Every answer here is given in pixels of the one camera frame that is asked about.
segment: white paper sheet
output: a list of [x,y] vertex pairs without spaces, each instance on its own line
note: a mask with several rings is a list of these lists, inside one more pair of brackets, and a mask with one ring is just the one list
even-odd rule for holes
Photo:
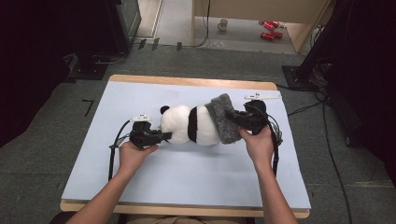
[[[244,96],[280,95],[279,91],[157,85],[109,81],[62,196],[90,200],[107,182],[110,149],[121,125],[138,114],[152,118],[157,129],[163,105],[204,105],[228,93],[236,110]],[[283,133],[277,181],[291,208],[310,208],[282,99],[264,100]],[[132,129],[126,126],[122,134]],[[119,168],[116,152],[114,174]],[[160,144],[149,155],[120,198],[128,203],[262,207],[259,184],[243,140],[231,145],[200,147]]]

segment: forearm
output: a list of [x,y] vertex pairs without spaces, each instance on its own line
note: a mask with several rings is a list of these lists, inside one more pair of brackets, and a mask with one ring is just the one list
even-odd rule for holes
[[279,185],[271,165],[256,166],[262,193],[265,223],[297,223]]
[[114,175],[105,187],[67,223],[107,223],[130,179],[127,174]]

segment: person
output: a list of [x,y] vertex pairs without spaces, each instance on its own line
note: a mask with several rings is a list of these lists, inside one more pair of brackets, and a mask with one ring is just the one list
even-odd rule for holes
[[[263,128],[257,135],[252,135],[241,127],[239,127],[239,132],[246,142],[247,153],[252,159],[254,168],[257,172],[262,195],[265,223],[297,223],[294,214],[276,182],[276,177],[271,167],[274,146],[269,127]],[[81,210],[75,213],[67,223],[107,223],[110,220],[113,209],[119,201],[121,194],[135,172],[143,164],[145,158],[158,148],[159,147],[155,145],[145,150],[139,150],[139,148],[134,146],[130,141],[123,143],[120,147],[120,169],[102,190]],[[176,217],[172,220],[175,222],[166,223],[181,223],[176,222]]]

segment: person's left hand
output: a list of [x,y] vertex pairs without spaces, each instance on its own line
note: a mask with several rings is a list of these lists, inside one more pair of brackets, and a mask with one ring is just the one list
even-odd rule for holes
[[159,147],[157,145],[140,149],[131,141],[125,142],[120,147],[120,169],[118,174],[126,174],[132,177],[143,164],[145,158]]

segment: gray fuzzy fabric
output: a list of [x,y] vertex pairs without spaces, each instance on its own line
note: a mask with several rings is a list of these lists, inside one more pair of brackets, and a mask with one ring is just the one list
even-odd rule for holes
[[226,118],[225,111],[233,112],[233,104],[227,93],[214,98],[205,105],[218,129],[219,139],[222,144],[231,144],[242,137],[238,132],[238,125]]

